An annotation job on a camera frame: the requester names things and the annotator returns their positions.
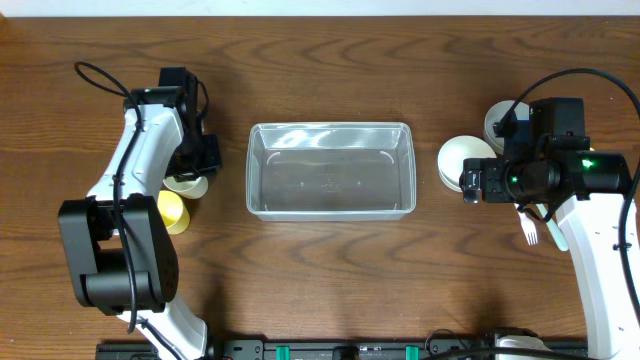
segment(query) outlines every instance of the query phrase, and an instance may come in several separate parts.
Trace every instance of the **wood grain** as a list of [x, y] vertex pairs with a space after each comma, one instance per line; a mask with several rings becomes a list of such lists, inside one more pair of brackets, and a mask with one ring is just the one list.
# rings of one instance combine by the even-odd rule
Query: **wood grain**
[[[608, 70], [640, 91], [635, 18], [126, 18], [0, 22], [0, 357], [93, 356], [125, 324], [73, 297], [56, 214], [104, 171], [121, 99], [72, 69], [128, 87], [184, 65], [203, 80], [224, 169], [173, 242], [180, 292], [215, 334], [422, 338], [528, 327], [585, 336], [568, 253], [545, 228], [528, 247], [510, 205], [463, 204], [436, 173], [449, 138], [482, 136], [489, 107], [561, 69]], [[581, 96], [594, 147], [635, 164], [640, 123], [623, 94], [574, 76], [531, 99]], [[418, 206], [397, 222], [264, 223], [245, 206], [248, 134], [260, 122], [403, 121]]]

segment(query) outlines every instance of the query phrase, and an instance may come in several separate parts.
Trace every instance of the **green light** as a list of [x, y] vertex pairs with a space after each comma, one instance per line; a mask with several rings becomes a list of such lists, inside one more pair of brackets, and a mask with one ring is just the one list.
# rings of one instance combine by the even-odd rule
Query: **green light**
[[582, 166], [584, 166], [585, 169], [588, 169], [590, 167], [592, 167], [593, 165], [595, 165], [595, 163], [589, 159], [582, 159]]

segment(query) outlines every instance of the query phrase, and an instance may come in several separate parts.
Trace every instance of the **green connector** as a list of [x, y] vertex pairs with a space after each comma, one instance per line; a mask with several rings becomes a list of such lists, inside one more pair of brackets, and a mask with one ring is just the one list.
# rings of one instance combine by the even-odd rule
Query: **green connector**
[[407, 360], [420, 360], [420, 349], [417, 346], [407, 346]]
[[276, 347], [276, 360], [290, 360], [291, 355], [289, 354], [288, 346], [278, 346]]

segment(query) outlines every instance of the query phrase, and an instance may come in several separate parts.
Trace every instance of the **white cup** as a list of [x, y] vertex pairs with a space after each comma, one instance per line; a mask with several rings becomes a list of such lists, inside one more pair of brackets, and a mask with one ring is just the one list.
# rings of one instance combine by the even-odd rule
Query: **white cup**
[[[491, 146], [496, 154], [502, 155], [504, 153], [504, 138], [496, 137], [493, 132], [493, 124], [502, 120], [502, 117], [511, 108], [513, 103], [513, 100], [501, 101], [493, 105], [484, 117], [484, 141]], [[516, 118], [518, 120], [529, 120], [529, 105], [519, 103], [518, 106], [516, 106]]]
[[199, 199], [204, 196], [209, 188], [209, 182], [204, 176], [193, 181], [177, 182], [173, 176], [169, 176], [162, 180], [167, 189], [179, 194], [187, 199]]
[[495, 158], [496, 153], [486, 142], [474, 136], [456, 136], [447, 141], [438, 153], [438, 173], [451, 190], [462, 192], [459, 181], [464, 160], [469, 158]]

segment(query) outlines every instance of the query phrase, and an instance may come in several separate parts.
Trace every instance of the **transparent plastic bin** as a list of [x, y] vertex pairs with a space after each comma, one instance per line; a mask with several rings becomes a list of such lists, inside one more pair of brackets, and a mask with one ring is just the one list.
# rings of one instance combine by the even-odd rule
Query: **transparent plastic bin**
[[403, 123], [258, 124], [247, 152], [247, 208], [264, 221], [398, 220], [416, 206]]

